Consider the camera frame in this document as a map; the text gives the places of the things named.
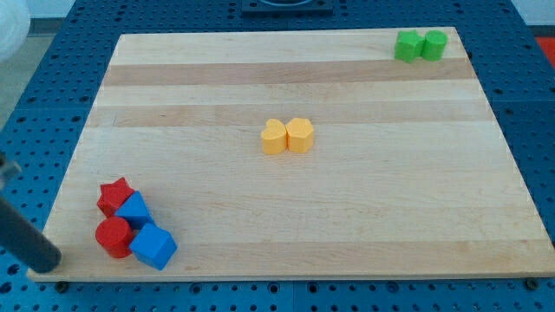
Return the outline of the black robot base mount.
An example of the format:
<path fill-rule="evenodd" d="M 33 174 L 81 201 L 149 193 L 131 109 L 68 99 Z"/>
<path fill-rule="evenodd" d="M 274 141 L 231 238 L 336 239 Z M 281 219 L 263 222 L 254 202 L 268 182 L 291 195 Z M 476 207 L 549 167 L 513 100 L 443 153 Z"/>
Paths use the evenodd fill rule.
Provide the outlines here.
<path fill-rule="evenodd" d="M 240 0 L 243 15 L 330 13 L 334 0 Z"/>

